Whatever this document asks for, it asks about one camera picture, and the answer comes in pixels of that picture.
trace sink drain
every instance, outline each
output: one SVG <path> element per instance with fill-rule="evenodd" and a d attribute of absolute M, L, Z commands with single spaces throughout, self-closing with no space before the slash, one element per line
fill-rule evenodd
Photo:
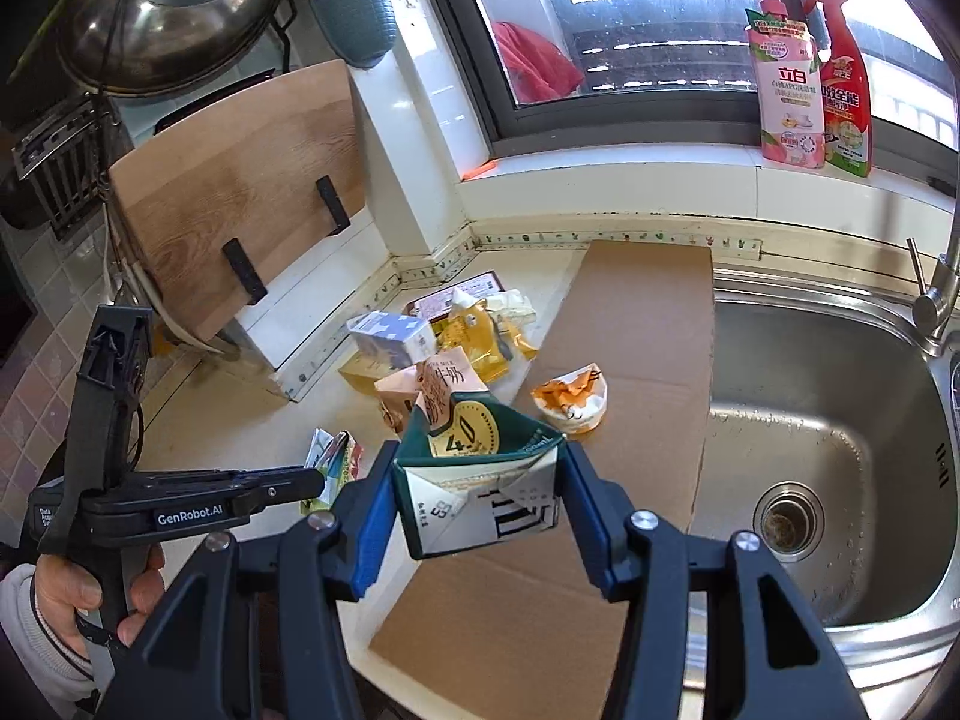
<path fill-rule="evenodd" d="M 824 508 L 806 485 L 781 482 L 757 503 L 754 532 L 781 562 L 803 560 L 824 534 Z"/>

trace faucet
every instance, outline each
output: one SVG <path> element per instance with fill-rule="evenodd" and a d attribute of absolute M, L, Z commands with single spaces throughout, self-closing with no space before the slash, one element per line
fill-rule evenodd
<path fill-rule="evenodd" d="M 943 336 L 944 327 L 947 326 L 947 320 L 953 313 L 957 295 L 960 293 L 960 160 L 957 172 L 957 194 L 947 253 L 941 254 L 937 259 L 929 286 L 923 277 L 923 264 L 920 262 L 917 242 L 913 238 L 906 239 L 910 261 L 920 287 L 920 295 L 913 301 L 913 323 L 930 341 L 939 341 Z"/>

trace metal screw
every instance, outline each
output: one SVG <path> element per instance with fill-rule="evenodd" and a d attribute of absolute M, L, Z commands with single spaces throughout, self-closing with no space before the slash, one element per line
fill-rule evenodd
<path fill-rule="evenodd" d="M 323 531 L 337 524 L 337 517 L 333 512 L 313 512 L 306 518 L 306 524 L 315 531 Z"/>
<path fill-rule="evenodd" d="M 203 540 L 203 546 L 208 548 L 210 552 L 223 552 L 224 549 L 230 546 L 230 534 L 224 533 L 223 531 L 210 533 Z"/>
<path fill-rule="evenodd" d="M 654 512 L 641 509 L 639 512 L 630 515 L 630 523 L 635 528 L 640 528 L 641 531 L 652 531 L 659 525 L 659 517 Z"/>
<path fill-rule="evenodd" d="M 760 538 L 756 533 L 751 533 L 750 531 L 740 531 L 733 540 L 733 543 L 744 552 L 757 552 L 757 550 L 760 549 Z"/>

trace hand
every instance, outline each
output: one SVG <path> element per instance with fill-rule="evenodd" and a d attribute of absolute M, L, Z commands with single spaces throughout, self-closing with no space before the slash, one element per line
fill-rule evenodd
<path fill-rule="evenodd" d="M 147 615 L 163 595 L 163 577 L 160 576 L 163 562 L 163 549 L 154 544 L 147 555 L 146 570 L 131 584 L 130 598 L 135 611 L 117 627 L 117 637 L 127 646 L 133 644 L 147 621 Z M 100 583 L 65 557 L 41 555 L 34 573 L 34 591 L 37 608 L 47 625 L 60 641 L 86 658 L 86 640 L 77 631 L 74 613 L 78 608 L 91 611 L 100 607 L 103 601 Z"/>

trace sleeve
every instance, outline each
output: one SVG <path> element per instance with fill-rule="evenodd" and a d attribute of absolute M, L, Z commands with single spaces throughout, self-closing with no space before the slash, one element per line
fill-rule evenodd
<path fill-rule="evenodd" d="M 93 692 L 90 664 L 56 638 L 35 608 L 32 565 L 18 566 L 0 581 L 0 627 L 28 682 L 61 718 L 72 717 L 75 702 Z M 0 675 L 5 701 L 9 679 Z"/>

